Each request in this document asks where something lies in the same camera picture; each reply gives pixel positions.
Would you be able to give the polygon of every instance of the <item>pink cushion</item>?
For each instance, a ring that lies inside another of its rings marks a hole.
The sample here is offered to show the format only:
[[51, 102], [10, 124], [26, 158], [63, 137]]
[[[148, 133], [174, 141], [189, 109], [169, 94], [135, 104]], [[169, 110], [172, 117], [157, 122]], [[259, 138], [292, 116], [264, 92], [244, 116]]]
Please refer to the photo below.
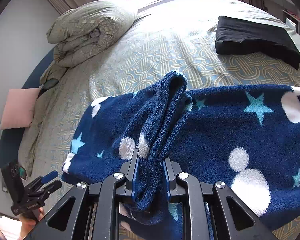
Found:
[[29, 127], [39, 92], [40, 88], [10, 89], [3, 110], [0, 129]]

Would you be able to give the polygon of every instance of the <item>silver bolt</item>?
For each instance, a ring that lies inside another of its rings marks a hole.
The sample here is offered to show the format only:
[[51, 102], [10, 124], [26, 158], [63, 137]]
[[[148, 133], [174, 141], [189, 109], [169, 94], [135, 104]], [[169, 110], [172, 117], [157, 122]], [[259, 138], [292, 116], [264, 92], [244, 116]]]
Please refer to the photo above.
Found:
[[123, 178], [123, 174], [121, 172], [117, 172], [117, 173], [113, 174], [113, 176], [114, 176], [115, 179]]
[[178, 174], [178, 176], [179, 176], [180, 179], [186, 179], [186, 178], [189, 177], [189, 174], [186, 173], [186, 172], [180, 172], [180, 173]]
[[87, 184], [84, 183], [84, 182], [79, 182], [79, 183], [77, 184], [77, 188], [78, 188], [78, 189], [83, 189], [83, 188], [85, 188], [86, 186], [87, 186]]
[[218, 188], [224, 188], [224, 187], [226, 186], [226, 184], [225, 184], [224, 182], [222, 182], [222, 181], [217, 181], [217, 182], [216, 182], [216, 186], [217, 186]]

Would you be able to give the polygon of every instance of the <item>hand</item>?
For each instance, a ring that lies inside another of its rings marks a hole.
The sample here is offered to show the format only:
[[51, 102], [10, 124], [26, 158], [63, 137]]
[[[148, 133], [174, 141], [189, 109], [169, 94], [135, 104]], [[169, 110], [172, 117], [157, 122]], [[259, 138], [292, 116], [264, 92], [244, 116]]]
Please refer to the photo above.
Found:
[[[39, 208], [40, 215], [38, 217], [38, 221], [40, 221], [44, 217], [44, 210], [43, 208]], [[19, 220], [22, 222], [21, 225], [21, 231], [20, 231], [20, 238], [24, 239], [27, 234], [34, 228], [35, 226], [35, 221], [29, 218], [25, 218], [23, 215], [19, 216]]]

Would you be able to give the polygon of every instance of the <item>bed sheet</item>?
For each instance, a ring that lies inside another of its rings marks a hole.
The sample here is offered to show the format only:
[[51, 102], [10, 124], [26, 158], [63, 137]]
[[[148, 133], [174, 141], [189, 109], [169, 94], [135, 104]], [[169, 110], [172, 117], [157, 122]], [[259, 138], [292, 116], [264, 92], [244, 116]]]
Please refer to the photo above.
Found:
[[[148, 9], [117, 43], [69, 69], [60, 80], [42, 123], [29, 179], [53, 170], [61, 176], [73, 134], [94, 99], [141, 90], [171, 70], [185, 74], [189, 90], [240, 84], [300, 87], [300, 68], [263, 53], [217, 55], [214, 42], [220, 15], [283, 27], [300, 51], [300, 36], [294, 30], [237, 0], [175, 0]], [[46, 201], [45, 210], [71, 187], [63, 183]], [[292, 240], [299, 232], [300, 217], [274, 233]]]

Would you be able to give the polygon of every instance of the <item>black folded cloth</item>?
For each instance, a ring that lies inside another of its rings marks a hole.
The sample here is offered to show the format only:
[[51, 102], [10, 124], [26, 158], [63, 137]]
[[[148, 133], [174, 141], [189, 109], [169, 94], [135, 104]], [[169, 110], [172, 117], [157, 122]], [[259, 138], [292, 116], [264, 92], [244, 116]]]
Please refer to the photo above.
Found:
[[226, 16], [219, 16], [216, 51], [221, 55], [261, 51], [296, 70], [300, 63], [300, 52], [284, 28]]

